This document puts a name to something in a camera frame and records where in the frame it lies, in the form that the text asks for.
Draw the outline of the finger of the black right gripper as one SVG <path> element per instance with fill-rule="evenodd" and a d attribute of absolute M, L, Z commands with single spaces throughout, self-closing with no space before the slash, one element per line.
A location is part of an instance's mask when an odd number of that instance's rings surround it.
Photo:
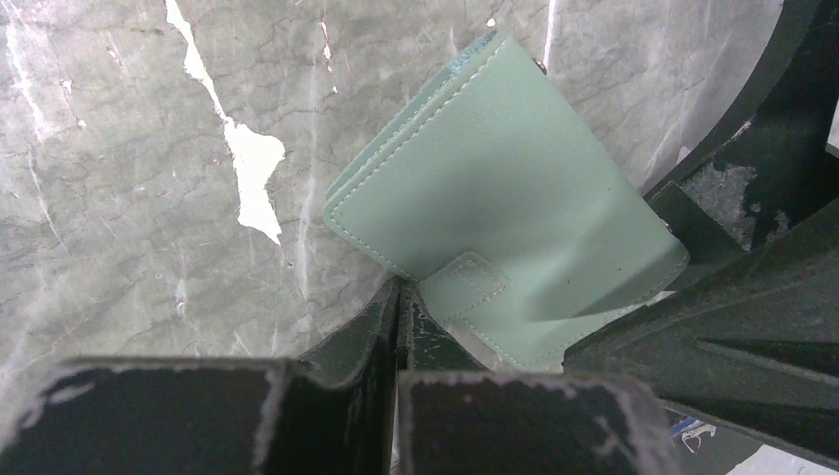
<path fill-rule="evenodd" d="M 668 407 L 838 465 L 838 206 L 571 346 L 568 371 L 647 383 Z"/>
<path fill-rule="evenodd" d="M 826 145 L 838 99 L 838 4 L 786 1 L 731 107 L 645 196 L 690 260 L 681 289 L 779 238 L 838 196 Z"/>

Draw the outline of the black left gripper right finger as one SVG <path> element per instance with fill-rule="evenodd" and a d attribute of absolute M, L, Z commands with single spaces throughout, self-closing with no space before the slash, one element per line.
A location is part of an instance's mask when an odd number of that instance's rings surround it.
<path fill-rule="evenodd" d="M 678 474 L 664 410 L 623 375 L 493 372 L 435 321 L 420 291 L 400 301 L 404 474 Z"/>

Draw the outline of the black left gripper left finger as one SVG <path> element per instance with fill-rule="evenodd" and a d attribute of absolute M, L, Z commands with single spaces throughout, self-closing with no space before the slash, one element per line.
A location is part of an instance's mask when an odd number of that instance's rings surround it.
<path fill-rule="evenodd" d="M 384 474 L 401 282 L 298 357 L 59 363 L 1 441 L 5 474 Z"/>

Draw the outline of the mint green card holder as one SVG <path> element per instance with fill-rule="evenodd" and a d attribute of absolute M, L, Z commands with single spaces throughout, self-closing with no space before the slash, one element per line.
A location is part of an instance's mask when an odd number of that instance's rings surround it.
<path fill-rule="evenodd" d="M 521 370 L 663 291 L 688 252 L 511 35 L 447 64 L 328 189 L 325 223 Z"/>

